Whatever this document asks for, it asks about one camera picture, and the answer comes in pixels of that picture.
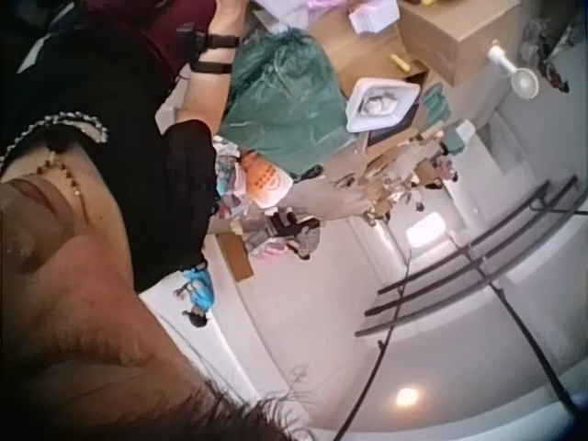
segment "desk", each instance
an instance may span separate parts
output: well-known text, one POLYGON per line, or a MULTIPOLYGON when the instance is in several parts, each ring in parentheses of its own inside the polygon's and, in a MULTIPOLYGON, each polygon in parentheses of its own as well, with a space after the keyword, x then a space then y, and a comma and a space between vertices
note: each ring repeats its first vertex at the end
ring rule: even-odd
POLYGON ((328 12, 307 30, 321 43, 333 65, 339 86, 347 97, 351 96, 360 78, 403 80, 427 70, 422 64, 420 67, 413 64, 415 59, 406 52, 396 25, 389 26, 378 34, 357 35, 344 7, 328 12), (402 71, 390 59, 393 53, 412 66, 409 73, 402 71))

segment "white ceiling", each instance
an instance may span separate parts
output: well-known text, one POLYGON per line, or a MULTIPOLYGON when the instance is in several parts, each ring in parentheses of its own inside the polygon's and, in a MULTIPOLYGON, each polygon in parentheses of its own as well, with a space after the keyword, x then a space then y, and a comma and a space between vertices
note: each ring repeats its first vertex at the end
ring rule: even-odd
MULTIPOLYGON (((571 172, 585 179, 585 44, 562 53, 558 63, 573 94, 555 93, 542 83, 535 101, 509 96, 501 114, 520 137, 525 161, 539 179, 562 179, 571 172)), ((585 244, 583 230, 522 284, 504 281, 511 302, 558 372, 584 356, 585 244)), ((309 263, 289 255, 254 262, 254 278, 240 286, 243 303, 282 375, 299 378, 293 390, 317 427, 338 428, 377 355, 353 337, 363 310, 385 285, 370 250, 349 224, 337 222, 324 229, 309 263)), ((396 270, 399 277, 401 268, 396 270)), ((353 430, 399 431, 461 420, 508 403, 545 381, 502 307, 490 302, 434 332, 393 343, 353 430), (411 385, 423 398, 409 412, 399 413, 390 402, 400 388, 411 385)))

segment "wooden box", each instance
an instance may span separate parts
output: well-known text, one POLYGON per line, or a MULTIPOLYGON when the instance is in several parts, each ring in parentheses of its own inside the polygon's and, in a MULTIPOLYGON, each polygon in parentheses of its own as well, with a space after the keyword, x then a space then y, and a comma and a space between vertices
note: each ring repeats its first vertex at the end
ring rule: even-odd
POLYGON ((520 0, 437 0, 422 6, 399 1, 398 26, 411 55, 450 85, 458 85, 489 63, 494 40, 515 56, 519 4, 520 0))

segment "clothing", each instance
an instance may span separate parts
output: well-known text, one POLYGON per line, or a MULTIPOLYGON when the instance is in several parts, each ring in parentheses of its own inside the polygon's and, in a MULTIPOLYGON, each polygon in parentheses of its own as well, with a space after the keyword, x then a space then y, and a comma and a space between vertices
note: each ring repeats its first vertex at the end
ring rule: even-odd
MULTIPOLYGON (((50 39, 35 65, 18 76, 3 96, 0 144, 4 148, 29 124, 60 111, 95 116, 107 127, 106 144, 69 130, 62 146, 84 148, 119 205, 134 288, 141 292, 203 261, 216 153, 200 121, 159 132, 154 115, 173 82, 141 36, 104 21, 98 26, 96 17, 92 22, 50 39)), ((34 131, 6 158, 6 166, 45 134, 34 131)))
POLYGON ((286 219, 288 220, 289 224, 286 225, 282 218, 280 218, 279 213, 275 212, 271 216, 268 217, 271 226, 274 227, 276 230, 276 237, 293 237, 297 234, 302 232, 302 229, 305 225, 309 222, 306 220, 302 223, 297 223, 296 216, 294 213, 289 212, 286 213, 286 219))
POLYGON ((289 225, 284 224, 277 212, 269 216, 269 221, 276 230, 277 237, 294 239, 299 244, 299 248, 296 250, 298 255, 306 256, 314 253, 321 240, 321 228, 311 227, 316 219, 308 219, 298 223, 296 216, 292 212, 286 213, 286 219, 289 225))
POLYGON ((298 254, 301 256, 311 255, 319 247, 321 241, 321 229, 304 227, 302 232, 296 235, 296 241, 300 244, 298 254))
POLYGON ((216 10, 215 0, 83 0, 82 5, 91 22, 107 22, 148 40, 152 54, 172 80, 186 64, 177 28, 192 23, 194 28, 207 29, 216 10))
POLYGON ((214 304, 214 287, 208 269, 192 269, 182 274, 192 286, 188 289, 192 304, 204 313, 210 311, 214 304))

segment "white paper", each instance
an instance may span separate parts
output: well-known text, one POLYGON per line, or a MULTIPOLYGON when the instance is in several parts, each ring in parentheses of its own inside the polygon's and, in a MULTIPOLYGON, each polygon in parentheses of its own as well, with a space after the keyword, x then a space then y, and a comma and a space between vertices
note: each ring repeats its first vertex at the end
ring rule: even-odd
POLYGON ((397 0, 371 0, 349 15, 357 34, 378 33, 401 17, 397 0))

